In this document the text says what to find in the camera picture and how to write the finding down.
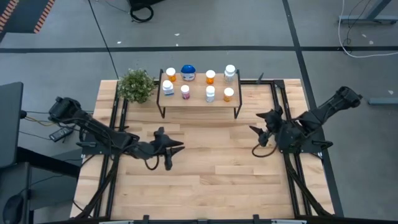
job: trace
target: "green plant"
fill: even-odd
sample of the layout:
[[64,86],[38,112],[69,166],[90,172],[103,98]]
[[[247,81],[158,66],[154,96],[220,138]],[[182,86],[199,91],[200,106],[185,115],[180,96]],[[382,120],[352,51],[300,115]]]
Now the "green plant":
[[154,79],[144,70],[129,69],[118,82],[118,93],[128,101],[144,103],[155,89]]

